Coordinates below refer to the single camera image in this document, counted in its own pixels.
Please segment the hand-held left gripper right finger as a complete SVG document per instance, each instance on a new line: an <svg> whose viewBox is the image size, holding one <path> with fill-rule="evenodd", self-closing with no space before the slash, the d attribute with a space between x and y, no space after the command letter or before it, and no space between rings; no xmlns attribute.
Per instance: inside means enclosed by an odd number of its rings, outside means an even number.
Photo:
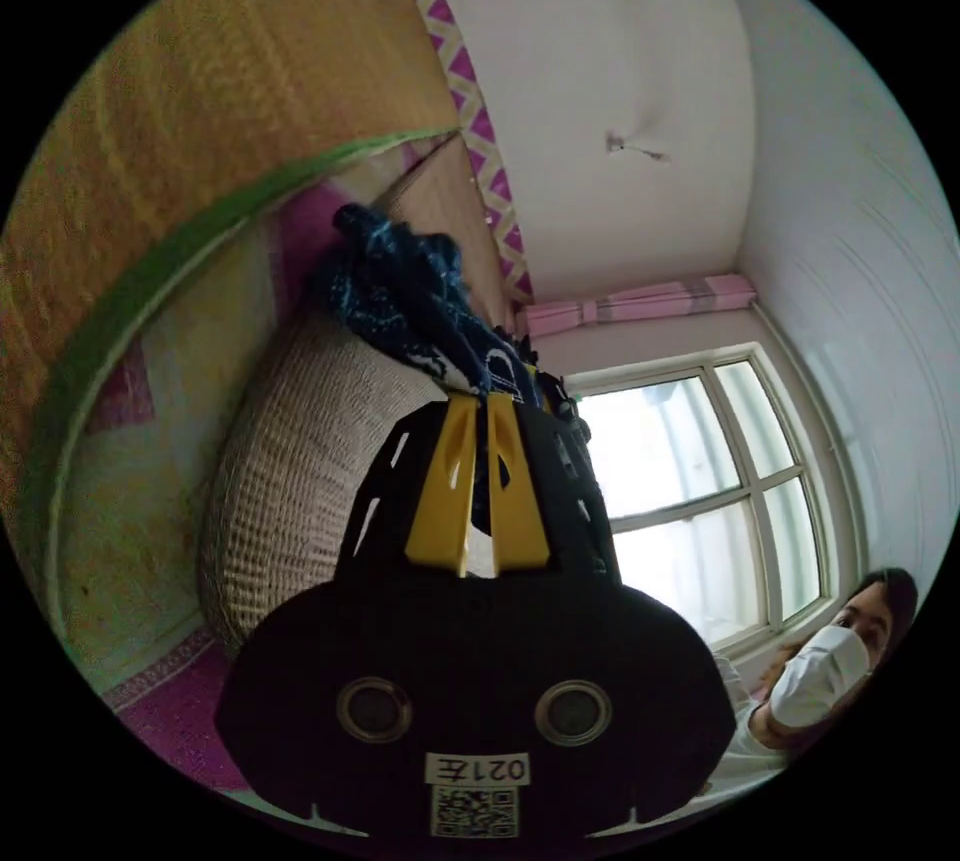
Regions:
<svg viewBox="0 0 960 861"><path fill-rule="evenodd" d="M486 401L490 536L494 575L539 570L550 549L516 409L510 398Z"/></svg>

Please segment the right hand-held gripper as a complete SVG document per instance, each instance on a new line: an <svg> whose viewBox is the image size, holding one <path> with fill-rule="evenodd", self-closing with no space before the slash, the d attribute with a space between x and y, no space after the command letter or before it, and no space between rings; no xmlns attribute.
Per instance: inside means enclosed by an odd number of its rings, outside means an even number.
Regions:
<svg viewBox="0 0 960 861"><path fill-rule="evenodd" d="M589 443L592 433L580 415L576 399L568 393L562 378L541 368L539 354L529 335L521 338L521 359L540 395L543 410L566 423L582 443Z"/></svg>

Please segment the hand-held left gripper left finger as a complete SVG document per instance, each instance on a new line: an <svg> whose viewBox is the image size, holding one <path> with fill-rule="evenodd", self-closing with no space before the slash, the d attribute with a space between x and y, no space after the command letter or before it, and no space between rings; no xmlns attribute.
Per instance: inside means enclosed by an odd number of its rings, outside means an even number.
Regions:
<svg viewBox="0 0 960 861"><path fill-rule="evenodd" d="M478 401L452 395L443 407L404 554L416 567L463 577L472 517Z"/></svg>

